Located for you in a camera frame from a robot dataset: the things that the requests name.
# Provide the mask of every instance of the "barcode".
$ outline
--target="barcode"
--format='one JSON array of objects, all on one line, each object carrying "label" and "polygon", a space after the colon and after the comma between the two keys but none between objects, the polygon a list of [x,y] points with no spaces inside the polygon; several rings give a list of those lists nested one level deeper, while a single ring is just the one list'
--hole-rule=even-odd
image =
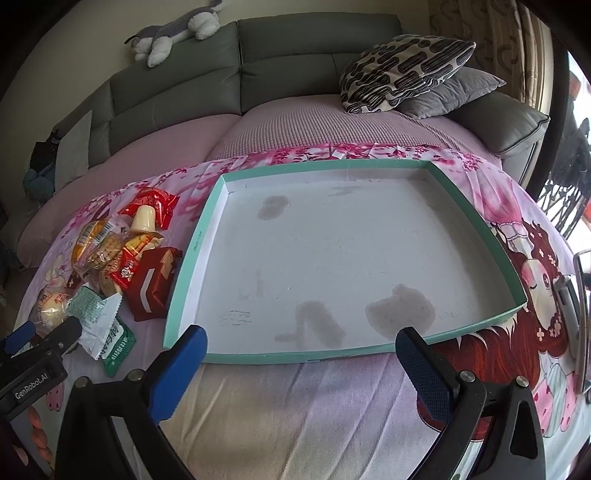
[{"label": "barcode", "polygon": [[78,237],[76,243],[79,245],[86,245],[86,243],[88,242],[88,237],[90,237],[90,234],[95,229],[97,223],[98,222],[87,223],[84,227],[84,230],[80,232],[80,236]]},{"label": "barcode", "polygon": [[105,226],[101,229],[101,231],[96,236],[96,243],[101,243],[107,234],[113,229],[114,225],[110,222],[106,222]]}]

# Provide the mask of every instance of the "stuffed animal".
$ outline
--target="stuffed animal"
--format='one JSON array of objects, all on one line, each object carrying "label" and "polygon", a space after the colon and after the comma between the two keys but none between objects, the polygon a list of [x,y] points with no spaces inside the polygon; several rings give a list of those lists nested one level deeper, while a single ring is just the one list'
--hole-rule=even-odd
[{"label": "stuffed animal", "polygon": [[125,44],[131,42],[135,61],[148,59],[148,67],[160,65],[173,47],[173,44],[195,35],[198,40],[211,37],[220,28],[217,16],[223,8],[223,0],[213,0],[207,7],[199,7],[178,17],[166,25],[150,25],[132,35]]}]

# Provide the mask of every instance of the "red snack bag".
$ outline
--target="red snack bag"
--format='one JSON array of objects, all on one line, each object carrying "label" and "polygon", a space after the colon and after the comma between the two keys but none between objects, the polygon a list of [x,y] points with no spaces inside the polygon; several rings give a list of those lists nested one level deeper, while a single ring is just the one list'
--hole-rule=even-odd
[{"label": "red snack bag", "polygon": [[182,252],[173,247],[154,248],[142,260],[125,292],[136,322],[166,318],[168,297]]},{"label": "red snack bag", "polygon": [[156,187],[146,187],[139,191],[131,203],[119,211],[121,215],[134,216],[138,208],[142,205],[150,205],[156,210],[156,224],[166,230],[173,217],[173,210],[178,203],[178,196],[157,189]]},{"label": "red snack bag", "polygon": [[121,251],[121,266],[119,270],[109,273],[109,276],[125,291],[129,287],[131,279],[138,267],[139,261],[136,260],[135,255],[124,248]]}]

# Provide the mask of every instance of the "plastic wrapper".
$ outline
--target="plastic wrapper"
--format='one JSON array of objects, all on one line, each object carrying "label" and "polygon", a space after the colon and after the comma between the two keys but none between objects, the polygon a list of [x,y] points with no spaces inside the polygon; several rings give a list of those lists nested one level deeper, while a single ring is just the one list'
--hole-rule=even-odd
[{"label": "plastic wrapper", "polygon": [[106,345],[121,300],[120,294],[103,300],[89,287],[82,286],[68,305],[68,315],[77,317],[82,325],[78,343],[95,360]]},{"label": "plastic wrapper", "polygon": [[119,217],[110,220],[93,220],[87,223],[76,240],[72,249],[72,266],[81,274],[88,269],[86,263],[89,255],[101,244],[110,234],[115,233],[120,238],[127,230],[127,223]]},{"label": "plastic wrapper", "polygon": [[177,195],[165,192],[156,187],[146,187],[140,190],[131,203],[120,210],[119,213],[135,216],[140,206],[150,205],[156,210],[156,225],[162,230],[166,230],[170,225],[178,198]]},{"label": "plastic wrapper", "polygon": [[146,250],[157,248],[162,243],[163,237],[158,233],[144,233],[130,238],[121,250],[119,268],[111,271],[111,279],[123,289],[127,290],[129,282],[138,269],[142,253]]},{"label": "plastic wrapper", "polygon": [[166,318],[168,295],[181,255],[182,252],[173,247],[155,248],[143,253],[139,268],[125,292],[136,322]]},{"label": "plastic wrapper", "polygon": [[143,233],[126,241],[123,250],[127,250],[136,260],[141,260],[144,250],[159,247],[163,237],[157,233]]},{"label": "plastic wrapper", "polygon": [[99,245],[96,246],[86,259],[86,268],[100,270],[113,260],[123,248],[123,239],[115,232],[107,233]]},{"label": "plastic wrapper", "polygon": [[119,284],[111,278],[113,272],[118,272],[121,268],[121,258],[123,253],[119,252],[113,260],[107,263],[99,272],[99,289],[106,296],[110,297],[116,293],[123,293]]},{"label": "plastic wrapper", "polygon": [[67,317],[67,309],[74,292],[64,287],[44,287],[37,297],[29,320],[40,337],[45,337]]},{"label": "plastic wrapper", "polygon": [[123,291],[125,291],[129,287],[129,283],[138,267],[139,261],[135,259],[135,255],[129,253],[128,250],[123,249],[121,251],[121,264],[119,270],[110,273],[109,276],[120,288],[123,289]]},{"label": "plastic wrapper", "polygon": [[107,336],[105,346],[100,352],[107,377],[113,378],[115,376],[134,344],[134,333],[117,315]]}]

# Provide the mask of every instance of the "green snack wrapper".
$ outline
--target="green snack wrapper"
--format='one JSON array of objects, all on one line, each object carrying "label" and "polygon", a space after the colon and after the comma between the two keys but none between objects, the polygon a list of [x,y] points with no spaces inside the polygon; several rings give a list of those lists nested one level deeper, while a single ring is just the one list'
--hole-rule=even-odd
[{"label": "green snack wrapper", "polygon": [[121,300],[118,293],[103,300],[90,288],[83,286],[68,305],[67,314],[77,317],[82,326],[78,343],[95,360],[99,359],[113,328]]},{"label": "green snack wrapper", "polygon": [[123,323],[119,315],[115,316],[105,346],[100,353],[107,377],[113,378],[116,375],[121,363],[129,355],[134,344],[134,333]]}]

